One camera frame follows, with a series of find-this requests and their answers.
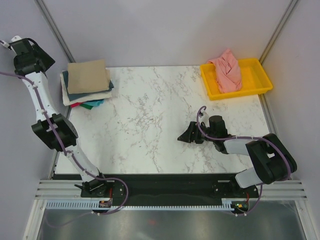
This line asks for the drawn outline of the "beige t shirt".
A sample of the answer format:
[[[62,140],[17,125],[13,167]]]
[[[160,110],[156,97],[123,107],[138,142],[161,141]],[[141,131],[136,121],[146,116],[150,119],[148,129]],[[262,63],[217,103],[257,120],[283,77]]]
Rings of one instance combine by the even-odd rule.
[[[68,87],[70,94],[96,93],[109,89],[110,78],[104,59],[69,63]]]

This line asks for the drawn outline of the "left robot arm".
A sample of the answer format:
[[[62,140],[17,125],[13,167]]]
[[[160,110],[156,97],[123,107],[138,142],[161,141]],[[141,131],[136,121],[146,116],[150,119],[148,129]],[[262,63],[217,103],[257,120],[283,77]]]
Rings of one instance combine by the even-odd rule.
[[[74,125],[53,104],[46,71],[55,63],[34,40],[15,36],[9,43],[15,52],[14,72],[27,87],[35,108],[35,135],[51,150],[63,153],[79,172],[82,191],[106,196],[110,185],[99,169],[89,161],[78,143]]]

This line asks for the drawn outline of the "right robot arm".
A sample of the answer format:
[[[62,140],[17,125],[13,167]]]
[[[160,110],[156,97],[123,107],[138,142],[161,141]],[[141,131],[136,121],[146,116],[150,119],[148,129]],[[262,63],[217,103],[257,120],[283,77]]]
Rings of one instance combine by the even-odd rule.
[[[201,113],[198,121],[191,121],[177,140],[195,144],[212,142],[222,154],[249,156],[253,167],[237,173],[229,184],[229,191],[235,197],[242,196],[248,187],[289,179],[298,169],[296,161],[277,135],[269,133],[258,138],[236,137],[228,133],[220,115],[207,118]]]

